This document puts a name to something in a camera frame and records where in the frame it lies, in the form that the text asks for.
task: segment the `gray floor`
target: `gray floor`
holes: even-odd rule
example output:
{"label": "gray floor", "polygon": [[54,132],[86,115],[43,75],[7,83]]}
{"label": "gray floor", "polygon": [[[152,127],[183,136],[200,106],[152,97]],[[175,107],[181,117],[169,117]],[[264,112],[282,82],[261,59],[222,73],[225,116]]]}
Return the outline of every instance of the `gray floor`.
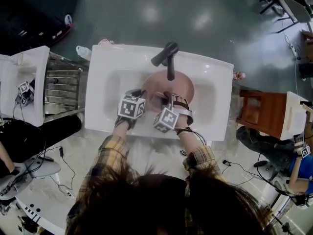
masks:
{"label": "gray floor", "polygon": [[[229,63],[247,77],[239,84],[265,92],[296,92],[294,56],[277,22],[258,0],[79,0],[74,29],[52,51],[77,60],[77,45],[91,48],[101,39],[164,47],[176,41],[182,51]],[[300,24],[285,31],[304,55]],[[299,95],[313,99],[309,80],[297,79]]]}

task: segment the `black faucet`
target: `black faucet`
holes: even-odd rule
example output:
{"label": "black faucet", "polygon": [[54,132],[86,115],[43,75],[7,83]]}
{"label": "black faucet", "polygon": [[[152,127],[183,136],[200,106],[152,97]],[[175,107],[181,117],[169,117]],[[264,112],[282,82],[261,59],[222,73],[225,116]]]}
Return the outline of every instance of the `black faucet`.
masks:
{"label": "black faucet", "polygon": [[174,70],[174,54],[178,52],[178,44],[175,42],[169,42],[166,44],[163,51],[151,59],[151,63],[154,66],[159,66],[163,64],[167,66],[167,79],[173,81],[175,79],[175,70]]}

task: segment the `white sink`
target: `white sink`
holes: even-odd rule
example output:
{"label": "white sink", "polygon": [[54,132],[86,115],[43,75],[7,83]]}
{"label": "white sink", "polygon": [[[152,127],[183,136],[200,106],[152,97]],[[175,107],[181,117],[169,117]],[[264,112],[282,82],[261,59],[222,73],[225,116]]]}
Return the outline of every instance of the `white sink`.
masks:
{"label": "white sink", "polygon": [[[117,118],[119,100],[126,91],[141,88],[154,72],[151,58],[161,48],[114,45],[92,48],[89,67],[85,127],[111,132]],[[190,103],[194,123],[190,126],[207,141],[225,137],[231,99],[233,65],[209,57],[179,51],[174,57],[175,70],[187,75],[194,84]],[[146,112],[129,135],[177,139],[175,132],[163,134],[153,128],[155,112]]]}

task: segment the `blue shirt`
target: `blue shirt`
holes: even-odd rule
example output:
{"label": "blue shirt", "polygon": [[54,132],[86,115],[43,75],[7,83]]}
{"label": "blue shirt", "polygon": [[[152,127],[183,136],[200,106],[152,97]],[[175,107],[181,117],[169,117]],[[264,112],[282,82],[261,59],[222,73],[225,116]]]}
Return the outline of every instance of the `blue shirt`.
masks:
{"label": "blue shirt", "polygon": [[[295,160],[297,158],[297,155],[294,156],[289,172],[291,173],[295,164]],[[299,178],[307,178],[313,177],[313,157],[311,155],[306,156],[301,161],[300,169],[299,169]],[[313,193],[313,182],[309,181],[309,188],[306,191],[307,194]]]}

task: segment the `dark hair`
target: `dark hair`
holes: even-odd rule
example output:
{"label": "dark hair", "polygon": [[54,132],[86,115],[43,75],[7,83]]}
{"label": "dark hair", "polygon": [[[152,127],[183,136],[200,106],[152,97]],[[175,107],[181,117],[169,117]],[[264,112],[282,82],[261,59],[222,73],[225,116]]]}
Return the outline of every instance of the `dark hair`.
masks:
{"label": "dark hair", "polygon": [[85,208],[67,235],[185,234],[185,207],[204,234],[274,234],[257,200],[242,188],[215,179],[212,169],[193,174],[189,198],[184,198],[182,188],[182,193],[175,192],[175,180],[163,183],[165,175],[146,174],[131,183],[127,177],[127,168],[121,174],[107,168],[104,178],[89,181]]}

